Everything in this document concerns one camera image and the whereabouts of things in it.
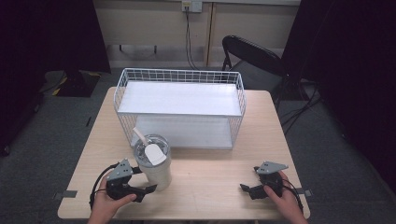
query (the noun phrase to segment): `table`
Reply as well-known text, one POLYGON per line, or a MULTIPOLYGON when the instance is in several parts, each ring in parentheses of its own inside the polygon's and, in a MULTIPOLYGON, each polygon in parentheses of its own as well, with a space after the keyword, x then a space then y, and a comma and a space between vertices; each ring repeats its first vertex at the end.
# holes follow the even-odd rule
MULTIPOLYGON (((110 88, 93 124, 67 190, 75 198, 63 198, 58 216, 86 219, 89 195, 99 174, 110 164, 128 158, 136 162, 113 107, 115 88, 110 88)), ((114 216, 129 220, 263 220, 279 219, 270 199, 251 200, 239 184, 260 184, 253 167, 263 161, 284 163, 284 173, 296 188, 301 186, 279 120, 267 91, 246 91, 247 110, 231 150, 172 148, 172 183, 161 192, 148 194, 142 203, 129 203, 114 216)), ((133 175, 130 185, 145 187, 146 177, 133 175)), ((310 211, 304 195, 304 216, 310 211)))

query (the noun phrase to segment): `hand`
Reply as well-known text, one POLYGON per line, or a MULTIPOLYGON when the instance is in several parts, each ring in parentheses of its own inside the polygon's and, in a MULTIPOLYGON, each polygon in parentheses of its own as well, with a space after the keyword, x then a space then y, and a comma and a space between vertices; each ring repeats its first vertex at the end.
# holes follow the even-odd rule
POLYGON ((127 203, 132 202, 136 199, 135 194, 127 195, 119 200, 113 200, 106 193, 106 179, 108 175, 105 175, 100 182, 99 190, 96 192, 95 201, 91 212, 88 223, 107 223, 111 218, 116 215, 119 208, 127 203))
MULTIPOLYGON (((288 177, 279 171, 282 179, 288 180, 288 177)), ((290 188, 290 183, 283 181, 283 185, 290 188)), ((282 216, 293 224, 307 224, 300 207, 297 204, 294 194, 287 189, 282 189, 282 197, 278 197, 276 193, 268 186, 264 186, 264 191, 268 197, 276 204, 277 210, 282 216)))

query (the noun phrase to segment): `white wire basket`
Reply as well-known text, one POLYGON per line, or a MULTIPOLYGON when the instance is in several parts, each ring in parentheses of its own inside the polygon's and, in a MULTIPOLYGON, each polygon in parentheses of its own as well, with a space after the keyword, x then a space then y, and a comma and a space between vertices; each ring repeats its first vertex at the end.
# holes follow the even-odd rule
POLYGON ((114 107, 131 147, 136 127, 171 147, 232 149, 246 96, 237 72, 125 68, 114 107))

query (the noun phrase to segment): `black chair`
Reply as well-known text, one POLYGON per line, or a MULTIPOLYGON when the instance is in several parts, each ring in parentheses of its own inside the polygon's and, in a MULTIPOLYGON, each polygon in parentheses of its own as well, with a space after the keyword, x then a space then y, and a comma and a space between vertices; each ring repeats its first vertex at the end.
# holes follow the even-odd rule
POLYGON ((269 91, 277 110, 288 82, 288 74, 280 58, 271 50, 236 35, 225 36, 222 46, 225 59, 221 70, 225 71, 228 65, 229 71, 239 72, 245 90, 269 91), (241 61, 232 66, 230 54, 241 61))

